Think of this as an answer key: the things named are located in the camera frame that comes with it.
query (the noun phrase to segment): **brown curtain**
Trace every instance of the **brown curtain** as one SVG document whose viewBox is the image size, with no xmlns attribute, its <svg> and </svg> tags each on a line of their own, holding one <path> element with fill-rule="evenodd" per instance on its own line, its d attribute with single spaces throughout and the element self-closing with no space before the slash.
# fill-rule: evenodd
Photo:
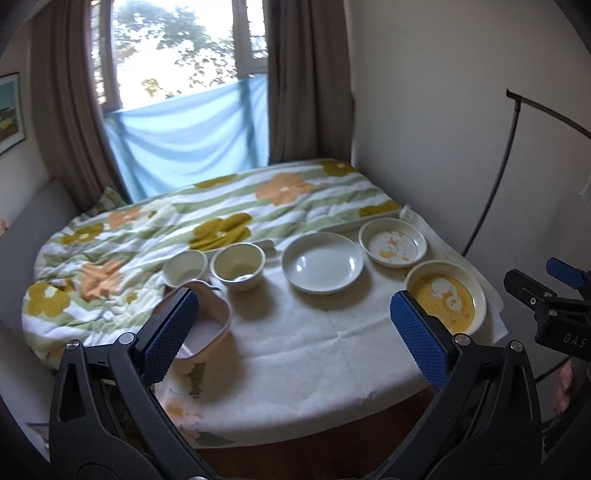
<svg viewBox="0 0 591 480">
<path fill-rule="evenodd" d="M 126 191 L 102 126 L 90 70 L 90 0 L 53 0 L 35 17 L 31 96 L 39 149 L 78 207 Z"/>
<path fill-rule="evenodd" d="M 353 131 L 343 0 L 269 0 L 271 163 L 350 160 Z"/>
</svg>

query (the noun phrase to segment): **white tablecloth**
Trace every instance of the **white tablecloth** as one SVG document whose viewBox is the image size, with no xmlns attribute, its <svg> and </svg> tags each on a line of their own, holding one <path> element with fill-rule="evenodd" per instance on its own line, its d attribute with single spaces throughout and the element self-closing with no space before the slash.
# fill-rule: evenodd
<svg viewBox="0 0 591 480">
<path fill-rule="evenodd" d="M 429 243 L 428 258 L 455 262 L 481 282 L 489 306 L 480 343 L 507 330 L 498 293 L 421 217 L 403 210 Z M 345 233 L 357 241 L 357 230 Z M 313 296 L 292 288 L 280 252 L 268 252 L 265 280 L 228 298 L 230 334 L 191 361 L 175 361 L 158 398 L 194 446 L 245 446 L 313 434 L 376 413 L 426 386 L 389 317 L 407 270 L 365 260 L 347 290 Z"/>
</svg>

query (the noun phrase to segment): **bowl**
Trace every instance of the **bowl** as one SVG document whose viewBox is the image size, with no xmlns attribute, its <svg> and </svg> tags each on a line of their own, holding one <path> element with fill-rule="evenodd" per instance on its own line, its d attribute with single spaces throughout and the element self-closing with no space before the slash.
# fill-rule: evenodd
<svg viewBox="0 0 591 480">
<path fill-rule="evenodd" d="M 198 280 L 207 271 L 207 257 L 198 250 L 181 252 L 164 264 L 162 274 L 169 287 L 180 287 L 190 280 Z"/>
<path fill-rule="evenodd" d="M 421 307 L 452 333 L 474 334 L 486 316 L 486 297 L 478 280 L 449 262 L 430 260 L 416 265 L 404 288 Z"/>
<path fill-rule="evenodd" d="M 203 280 L 190 281 L 182 285 L 190 288 L 199 297 L 199 314 L 189 330 L 176 358 L 184 360 L 192 358 L 206 348 L 217 345 L 229 331 L 232 324 L 232 308 L 223 297 L 218 287 L 212 287 Z M 159 313 L 178 292 L 175 288 L 156 305 L 152 313 Z"/>
<path fill-rule="evenodd" d="M 265 252 L 254 244 L 233 244 L 212 258 L 211 271 L 232 291 L 250 290 L 262 280 Z"/>
<path fill-rule="evenodd" d="M 344 290 L 363 270 L 363 253 L 348 238 L 318 232 L 295 239 L 281 257 L 281 268 L 295 288 L 312 294 Z"/>
<path fill-rule="evenodd" d="M 418 228 L 396 218 L 363 224 L 359 244 L 372 260 L 390 268 L 414 265 L 427 253 L 427 240 Z"/>
</svg>

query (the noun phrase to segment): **curtain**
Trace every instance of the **curtain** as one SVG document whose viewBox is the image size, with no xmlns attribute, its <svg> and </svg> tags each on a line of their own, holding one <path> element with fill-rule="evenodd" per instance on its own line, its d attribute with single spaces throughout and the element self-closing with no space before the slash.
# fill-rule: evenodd
<svg viewBox="0 0 591 480">
<path fill-rule="evenodd" d="M 350 160 L 353 131 L 343 0 L 269 0 L 270 162 Z"/>
<path fill-rule="evenodd" d="M 89 0 L 53 0 L 35 17 L 31 41 L 33 121 L 41 156 L 82 211 L 93 207 L 106 187 L 126 194 L 93 91 L 89 8 Z"/>
<path fill-rule="evenodd" d="M 267 165 L 267 76 L 105 115 L 134 202 Z"/>
</svg>

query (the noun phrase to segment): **orange flower pattern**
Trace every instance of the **orange flower pattern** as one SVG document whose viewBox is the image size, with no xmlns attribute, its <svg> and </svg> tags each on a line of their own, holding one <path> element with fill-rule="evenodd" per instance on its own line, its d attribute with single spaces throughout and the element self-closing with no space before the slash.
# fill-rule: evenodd
<svg viewBox="0 0 591 480">
<path fill-rule="evenodd" d="M 295 202 L 303 193 L 310 193 L 314 186 L 297 173 L 278 173 L 255 192 L 257 200 L 270 200 L 275 206 Z"/>
<path fill-rule="evenodd" d="M 170 395 L 162 405 L 168 418 L 176 428 L 184 431 L 197 429 L 199 419 L 203 418 L 203 407 L 191 398 L 184 398 L 180 395 Z"/>
<path fill-rule="evenodd" d="M 121 265 L 117 260 L 109 260 L 102 267 L 92 263 L 82 265 L 80 296 L 86 301 L 108 298 L 119 286 Z"/>
<path fill-rule="evenodd" d="M 126 223 L 137 220 L 139 216 L 139 207 L 123 210 L 122 212 L 111 212 L 109 215 L 109 225 L 111 229 L 118 228 Z"/>
</svg>

